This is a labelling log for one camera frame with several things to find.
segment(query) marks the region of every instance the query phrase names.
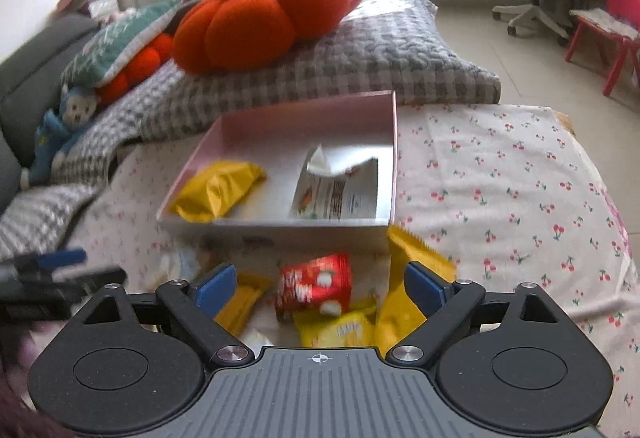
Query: plush toy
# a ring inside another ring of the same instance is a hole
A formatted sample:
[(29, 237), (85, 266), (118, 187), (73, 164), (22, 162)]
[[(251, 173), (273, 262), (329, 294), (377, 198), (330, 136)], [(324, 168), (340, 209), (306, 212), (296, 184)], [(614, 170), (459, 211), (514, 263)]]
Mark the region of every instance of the plush toy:
[(158, 68), (171, 58), (173, 38), (169, 34), (159, 34), (146, 45), (113, 78), (113, 81), (96, 90), (100, 104), (108, 106), (116, 102), (130, 89), (151, 77)]
[(361, 0), (203, 0), (174, 36), (174, 60), (188, 73), (254, 70), (316, 40)]
[(57, 170), (66, 154), (89, 127), (99, 98), (93, 90), (72, 88), (63, 91), (59, 114), (52, 109), (44, 114), (42, 125), (36, 129), (35, 159), (30, 169), (23, 169), (22, 190), (49, 182), (51, 172)]

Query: orange pumpkin pillow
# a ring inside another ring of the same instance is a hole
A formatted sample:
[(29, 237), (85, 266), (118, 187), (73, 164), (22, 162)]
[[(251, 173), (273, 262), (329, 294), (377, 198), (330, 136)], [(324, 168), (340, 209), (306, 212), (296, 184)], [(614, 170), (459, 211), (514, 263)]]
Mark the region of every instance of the orange pumpkin pillow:
[(254, 70), (338, 26), (361, 0), (204, 0), (180, 22), (174, 60), (186, 72)]
[(173, 38), (162, 33), (154, 38), (113, 78), (110, 83), (98, 88), (100, 104), (108, 106), (130, 89), (151, 77), (171, 57)]

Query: black circular motor housing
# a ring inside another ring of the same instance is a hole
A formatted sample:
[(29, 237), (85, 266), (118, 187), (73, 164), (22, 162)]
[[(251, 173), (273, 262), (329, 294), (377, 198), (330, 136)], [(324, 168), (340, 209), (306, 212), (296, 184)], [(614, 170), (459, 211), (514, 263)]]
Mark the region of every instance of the black circular motor housing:
[(130, 317), (71, 319), (30, 371), (36, 408), (79, 434), (149, 429), (189, 405), (204, 382), (202, 362), (187, 344), (141, 328), (130, 306), (118, 308)]
[(482, 426), (550, 436), (597, 421), (612, 375), (568, 318), (517, 319), (456, 342), (438, 363), (436, 383), (452, 407)]

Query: triangular cutout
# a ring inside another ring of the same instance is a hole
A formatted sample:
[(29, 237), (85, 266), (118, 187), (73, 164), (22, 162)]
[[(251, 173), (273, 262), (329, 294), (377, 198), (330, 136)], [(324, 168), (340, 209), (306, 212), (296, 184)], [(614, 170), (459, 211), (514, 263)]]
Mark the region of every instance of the triangular cutout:
[(113, 297), (105, 297), (89, 317), (86, 318), (84, 324), (101, 324), (114, 323), (120, 320), (118, 312), (118, 304)]
[(524, 310), (520, 318), (523, 321), (537, 321), (539, 323), (558, 322), (558, 319), (556, 319), (537, 295), (527, 295), (524, 302)]

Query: pink child chair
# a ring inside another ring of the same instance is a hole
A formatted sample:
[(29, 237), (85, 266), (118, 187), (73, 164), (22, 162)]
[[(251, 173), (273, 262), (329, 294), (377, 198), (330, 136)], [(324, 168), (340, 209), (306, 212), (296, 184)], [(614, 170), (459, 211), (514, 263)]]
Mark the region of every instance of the pink child chair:
[[(584, 27), (587, 27), (605, 38), (615, 40), (618, 45), (618, 58), (609, 73), (607, 83), (604, 85), (604, 90), (602, 91), (604, 96), (608, 97), (613, 86), (615, 86), (625, 63), (627, 52), (631, 54), (631, 61), (636, 69), (636, 75), (640, 78), (640, 66), (638, 65), (638, 57), (636, 57), (636, 53), (640, 48), (640, 0), (607, 0), (607, 12), (595, 9), (591, 11), (575, 11), (573, 14), (578, 19), (578, 27), (571, 40), (569, 50), (564, 57), (565, 61), (571, 61), (578, 39)], [(602, 64), (609, 66), (602, 40), (596, 40), (596, 45)]]

